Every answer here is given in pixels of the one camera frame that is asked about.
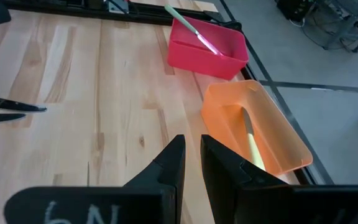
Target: concrete floor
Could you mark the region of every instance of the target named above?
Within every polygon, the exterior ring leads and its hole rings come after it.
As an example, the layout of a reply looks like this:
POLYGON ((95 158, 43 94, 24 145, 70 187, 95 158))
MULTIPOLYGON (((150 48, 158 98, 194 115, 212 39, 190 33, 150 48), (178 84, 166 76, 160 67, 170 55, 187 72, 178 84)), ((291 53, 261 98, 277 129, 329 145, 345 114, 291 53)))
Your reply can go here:
MULTIPOLYGON (((219 0, 208 1, 215 3, 228 20, 219 0)), ((358 87, 358 54, 318 47, 284 18, 274 0, 225 2, 242 23, 273 81, 358 87)), ((310 24, 308 20, 305 31, 323 44, 327 36, 310 24)), ((265 80, 252 57, 249 63, 257 77, 265 80)), ((275 100, 272 90, 266 89, 275 100)), ((277 90, 306 134, 315 160, 323 165, 311 166, 316 180, 329 184, 321 175, 325 169, 335 184, 358 184, 358 93, 287 87, 277 90)))

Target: orange bin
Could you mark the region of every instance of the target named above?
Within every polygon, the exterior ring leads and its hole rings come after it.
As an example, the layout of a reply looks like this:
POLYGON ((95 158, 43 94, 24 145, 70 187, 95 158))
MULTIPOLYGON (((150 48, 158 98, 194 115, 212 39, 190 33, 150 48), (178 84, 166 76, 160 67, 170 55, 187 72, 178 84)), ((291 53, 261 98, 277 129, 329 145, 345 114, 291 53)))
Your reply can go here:
POLYGON ((251 118, 254 139, 268 173, 280 175, 312 163, 309 149, 257 81, 208 87, 201 114, 209 134, 251 161, 242 107, 251 118))

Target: wood grain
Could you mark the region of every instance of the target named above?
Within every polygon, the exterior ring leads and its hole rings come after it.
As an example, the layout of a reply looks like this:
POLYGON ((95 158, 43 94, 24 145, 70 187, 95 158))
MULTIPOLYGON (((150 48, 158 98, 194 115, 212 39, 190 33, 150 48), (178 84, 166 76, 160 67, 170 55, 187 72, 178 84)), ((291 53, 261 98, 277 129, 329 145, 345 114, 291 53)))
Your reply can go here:
MULTIPOLYGON (((216 10, 189 0, 142 2, 216 10)), ((26 187, 124 185, 177 134, 186 137, 182 222, 213 223, 200 109, 207 86, 225 81, 168 66, 170 27, 11 14, 0 26, 0 97, 48 111, 0 124, 0 223, 5 201, 26 187)))

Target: red bin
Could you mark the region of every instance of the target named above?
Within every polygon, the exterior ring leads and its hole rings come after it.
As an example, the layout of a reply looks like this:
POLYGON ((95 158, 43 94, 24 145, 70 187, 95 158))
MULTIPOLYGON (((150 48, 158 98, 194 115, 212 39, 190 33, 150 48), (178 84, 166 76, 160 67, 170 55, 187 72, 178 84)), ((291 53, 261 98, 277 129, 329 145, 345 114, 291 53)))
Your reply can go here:
POLYGON ((246 40, 240 32, 189 17, 185 19, 222 54, 215 55, 177 19, 169 38, 168 64, 192 72, 231 80, 248 62, 246 40))

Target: wooden table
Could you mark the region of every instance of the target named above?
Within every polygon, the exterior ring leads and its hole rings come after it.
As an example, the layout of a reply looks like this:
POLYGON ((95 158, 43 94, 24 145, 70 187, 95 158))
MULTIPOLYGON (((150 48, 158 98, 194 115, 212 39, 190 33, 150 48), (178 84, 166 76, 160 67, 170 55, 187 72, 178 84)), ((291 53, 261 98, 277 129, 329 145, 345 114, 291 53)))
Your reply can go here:
MULTIPOLYGON (((206 2, 147 1, 166 2, 216 10, 206 2)), ((4 202, 26 187, 125 184, 177 134, 186 136, 183 223, 213 223, 200 109, 206 87, 224 80, 170 67, 170 27, 11 14, 0 25, 0 97, 48 111, 0 124, 0 223, 4 202)))

